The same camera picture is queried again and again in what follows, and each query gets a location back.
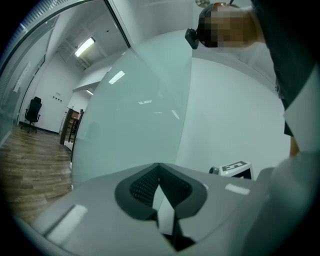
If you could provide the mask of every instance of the glass partition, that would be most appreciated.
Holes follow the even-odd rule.
[[[82,118],[72,184],[146,163],[174,163],[186,114],[192,49],[185,31],[131,48],[105,75]]]

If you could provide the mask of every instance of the ceiling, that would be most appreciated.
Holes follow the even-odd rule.
[[[109,11],[102,0],[82,4],[70,23],[72,24],[58,51],[68,58],[76,58],[86,69],[102,59],[126,49],[127,45],[117,29]],[[80,57],[75,52],[88,38],[93,37],[95,43]]]

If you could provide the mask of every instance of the white device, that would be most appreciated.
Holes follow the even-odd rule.
[[[213,166],[209,173],[226,177],[237,177],[250,180],[254,179],[252,164],[246,161],[238,161],[220,167]]]

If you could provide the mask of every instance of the mesh grille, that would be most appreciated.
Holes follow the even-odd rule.
[[[158,185],[158,172],[154,168],[130,186],[130,193],[138,201],[152,207]]]
[[[159,172],[159,176],[161,189],[173,208],[191,195],[192,187],[164,168]]]

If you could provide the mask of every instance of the glass panel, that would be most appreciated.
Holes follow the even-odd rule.
[[[0,142],[9,133],[13,122],[17,120],[17,112],[31,77],[39,61],[46,54],[55,21],[56,18],[52,18],[27,37],[2,70],[0,76]]]
[[[102,79],[76,137],[74,186],[146,163],[175,162],[191,75],[184,34],[156,36],[127,50]]]

